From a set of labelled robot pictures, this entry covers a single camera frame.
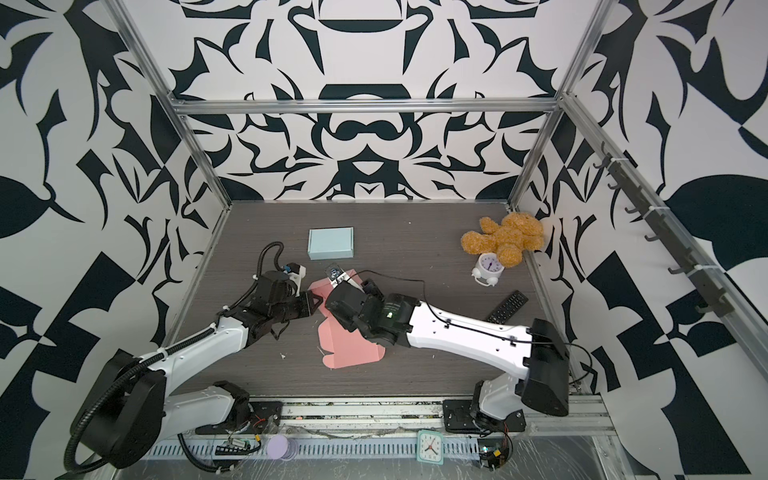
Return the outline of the right circuit board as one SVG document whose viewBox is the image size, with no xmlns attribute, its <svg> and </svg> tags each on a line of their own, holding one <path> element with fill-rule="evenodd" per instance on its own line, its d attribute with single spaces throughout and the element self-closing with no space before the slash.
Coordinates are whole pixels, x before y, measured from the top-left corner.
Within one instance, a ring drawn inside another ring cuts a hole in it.
<svg viewBox="0 0 768 480">
<path fill-rule="evenodd" d="M 514 446 L 509 436 L 492 442 L 479 443 L 478 466 L 489 471 L 496 471 L 512 458 Z"/>
</svg>

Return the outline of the black remote control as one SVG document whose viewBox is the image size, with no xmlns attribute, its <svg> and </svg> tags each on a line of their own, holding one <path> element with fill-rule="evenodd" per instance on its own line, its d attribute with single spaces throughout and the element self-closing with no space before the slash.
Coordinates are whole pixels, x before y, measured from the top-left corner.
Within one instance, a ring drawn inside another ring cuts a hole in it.
<svg viewBox="0 0 768 480">
<path fill-rule="evenodd" d="M 487 323 L 506 325 L 529 301 L 529 298 L 519 290 L 505 297 L 484 319 Z"/>
</svg>

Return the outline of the left circuit board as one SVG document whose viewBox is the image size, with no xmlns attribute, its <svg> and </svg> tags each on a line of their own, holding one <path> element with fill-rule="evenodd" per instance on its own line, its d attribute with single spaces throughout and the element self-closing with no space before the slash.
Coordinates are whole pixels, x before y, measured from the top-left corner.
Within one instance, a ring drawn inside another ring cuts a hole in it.
<svg viewBox="0 0 768 480">
<path fill-rule="evenodd" d="M 215 447 L 216 456 L 248 456 L 261 450 L 262 442 L 259 436 L 253 439 L 230 438 Z"/>
</svg>

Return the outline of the light blue paper box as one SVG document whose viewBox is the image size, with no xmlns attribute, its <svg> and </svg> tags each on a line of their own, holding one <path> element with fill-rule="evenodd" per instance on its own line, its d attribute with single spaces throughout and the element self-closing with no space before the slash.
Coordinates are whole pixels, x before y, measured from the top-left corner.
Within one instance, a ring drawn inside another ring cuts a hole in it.
<svg viewBox="0 0 768 480">
<path fill-rule="evenodd" d="M 313 261 L 353 258 L 354 228 L 310 229 L 307 253 Z"/>
</svg>

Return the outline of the circuit board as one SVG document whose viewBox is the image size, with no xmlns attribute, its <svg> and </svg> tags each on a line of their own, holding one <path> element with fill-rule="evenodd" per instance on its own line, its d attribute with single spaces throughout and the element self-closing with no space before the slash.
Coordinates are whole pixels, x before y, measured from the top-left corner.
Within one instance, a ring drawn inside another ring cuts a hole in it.
<svg viewBox="0 0 768 480">
<path fill-rule="evenodd" d="M 514 446 L 509 436 L 492 442 L 479 443 L 478 466 L 489 471 L 496 471 L 512 458 Z"/>
<path fill-rule="evenodd" d="M 262 442 L 259 436 L 253 439 L 230 438 L 215 447 L 216 456 L 248 456 L 261 450 Z"/>
</svg>

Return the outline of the pink paper box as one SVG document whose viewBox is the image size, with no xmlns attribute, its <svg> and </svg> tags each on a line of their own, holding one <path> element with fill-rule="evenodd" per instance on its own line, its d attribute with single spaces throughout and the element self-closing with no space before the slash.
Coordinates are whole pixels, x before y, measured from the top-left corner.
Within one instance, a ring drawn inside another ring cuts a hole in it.
<svg viewBox="0 0 768 480">
<path fill-rule="evenodd" d="M 332 370 L 375 363 L 382 360 L 386 349 L 362 337 L 359 331 L 349 332 L 322 303 L 318 311 L 324 320 L 317 328 L 323 364 Z"/>
</svg>

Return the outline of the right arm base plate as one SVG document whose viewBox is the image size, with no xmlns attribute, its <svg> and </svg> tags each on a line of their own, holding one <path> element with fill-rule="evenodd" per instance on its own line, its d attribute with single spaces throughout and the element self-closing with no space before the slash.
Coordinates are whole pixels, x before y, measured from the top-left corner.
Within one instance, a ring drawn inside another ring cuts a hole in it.
<svg viewBox="0 0 768 480">
<path fill-rule="evenodd" d="M 504 420 L 498 420 L 480 412 L 472 400 L 444 400 L 442 413 L 445 431 L 453 434 L 520 433 L 527 428 L 522 410 L 513 411 Z"/>
</svg>

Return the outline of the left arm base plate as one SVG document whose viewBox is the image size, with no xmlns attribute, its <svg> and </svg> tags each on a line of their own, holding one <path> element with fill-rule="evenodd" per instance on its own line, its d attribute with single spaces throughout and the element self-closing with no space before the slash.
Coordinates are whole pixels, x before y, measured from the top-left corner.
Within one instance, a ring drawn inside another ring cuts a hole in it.
<svg viewBox="0 0 768 480">
<path fill-rule="evenodd" d="M 251 401 L 236 403 L 225 420 L 194 430 L 197 435 L 263 434 L 275 431 L 281 421 L 281 401 Z"/>
</svg>

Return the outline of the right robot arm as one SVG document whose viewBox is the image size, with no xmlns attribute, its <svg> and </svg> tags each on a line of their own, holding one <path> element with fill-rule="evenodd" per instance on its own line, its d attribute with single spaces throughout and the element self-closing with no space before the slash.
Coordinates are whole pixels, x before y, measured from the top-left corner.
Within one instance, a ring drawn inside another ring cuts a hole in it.
<svg viewBox="0 0 768 480">
<path fill-rule="evenodd" d="M 527 407 L 554 417 L 569 414 L 570 344 L 544 319 L 529 326 L 472 319 L 375 283 L 334 280 L 325 306 L 341 325 L 383 346 L 448 352 L 502 372 L 478 383 L 476 414 L 501 422 Z"/>
</svg>

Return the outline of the wall hook rail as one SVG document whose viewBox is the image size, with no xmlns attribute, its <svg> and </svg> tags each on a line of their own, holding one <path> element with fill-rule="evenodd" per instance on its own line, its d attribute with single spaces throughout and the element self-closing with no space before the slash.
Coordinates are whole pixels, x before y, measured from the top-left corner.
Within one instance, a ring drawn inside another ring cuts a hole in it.
<svg viewBox="0 0 768 480">
<path fill-rule="evenodd" d="M 641 177 L 631 160 L 603 152 L 602 160 L 595 167 L 610 174 L 615 181 L 610 188 L 622 191 L 628 198 L 631 205 L 625 211 L 639 216 L 650 227 L 652 233 L 645 240 L 660 242 L 672 257 L 675 265 L 668 272 L 683 275 L 693 284 L 703 300 L 696 310 L 721 318 L 734 312 L 735 307 L 721 278 L 721 269 L 696 247 L 671 208 Z"/>
</svg>

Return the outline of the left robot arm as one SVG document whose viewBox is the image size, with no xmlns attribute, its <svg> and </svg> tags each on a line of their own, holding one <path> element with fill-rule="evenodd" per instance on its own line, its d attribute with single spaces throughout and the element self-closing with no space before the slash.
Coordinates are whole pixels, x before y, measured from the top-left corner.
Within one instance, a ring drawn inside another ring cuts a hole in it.
<svg viewBox="0 0 768 480">
<path fill-rule="evenodd" d="M 258 274 L 240 300 L 196 334 L 139 357 L 115 354 L 71 424 L 66 471 L 88 473 L 106 464 L 125 468 L 158 441 L 200 427 L 246 429 L 252 417 L 249 395 L 234 383 L 218 381 L 186 394 L 177 390 L 271 334 L 274 324 L 312 316 L 322 299 L 302 289 L 305 275 L 296 263 Z"/>
</svg>

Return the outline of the brown teddy bear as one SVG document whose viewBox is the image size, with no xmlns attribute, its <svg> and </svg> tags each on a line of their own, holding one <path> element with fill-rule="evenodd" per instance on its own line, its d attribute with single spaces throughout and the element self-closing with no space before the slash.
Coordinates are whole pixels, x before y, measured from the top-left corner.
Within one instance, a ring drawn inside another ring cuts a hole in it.
<svg viewBox="0 0 768 480">
<path fill-rule="evenodd" d="M 470 255 L 493 253 L 504 268 L 519 265 L 525 251 L 541 251 L 545 246 L 543 225 L 528 213 L 511 212 L 500 222 L 482 217 L 479 227 L 480 231 L 462 235 L 462 250 Z"/>
</svg>

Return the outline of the green square clock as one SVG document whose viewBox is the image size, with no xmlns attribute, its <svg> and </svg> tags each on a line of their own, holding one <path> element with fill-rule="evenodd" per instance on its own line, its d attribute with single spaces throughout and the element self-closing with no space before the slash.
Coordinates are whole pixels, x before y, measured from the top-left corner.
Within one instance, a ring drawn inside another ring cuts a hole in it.
<svg viewBox="0 0 768 480">
<path fill-rule="evenodd" d="M 443 435 L 437 431 L 419 430 L 416 460 L 430 465 L 442 465 L 444 463 L 443 440 Z"/>
</svg>

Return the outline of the white alarm clock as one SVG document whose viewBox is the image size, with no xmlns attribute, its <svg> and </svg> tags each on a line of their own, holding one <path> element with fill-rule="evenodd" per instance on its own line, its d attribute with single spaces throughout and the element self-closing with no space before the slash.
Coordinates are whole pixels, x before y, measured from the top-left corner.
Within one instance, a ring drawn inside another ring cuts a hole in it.
<svg viewBox="0 0 768 480">
<path fill-rule="evenodd" d="M 494 287 L 498 284 L 504 269 L 495 253 L 483 253 L 478 257 L 471 275 L 478 284 Z"/>
</svg>

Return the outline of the purple round lid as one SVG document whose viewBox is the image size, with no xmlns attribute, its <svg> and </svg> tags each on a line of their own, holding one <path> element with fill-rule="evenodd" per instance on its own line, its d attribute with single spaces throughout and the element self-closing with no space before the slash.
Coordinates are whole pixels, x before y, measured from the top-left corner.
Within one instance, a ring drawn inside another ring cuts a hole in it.
<svg viewBox="0 0 768 480">
<path fill-rule="evenodd" d="M 298 453 L 298 443 L 295 439 L 284 435 L 274 435 L 267 443 L 267 456 L 270 460 L 290 461 Z"/>
</svg>

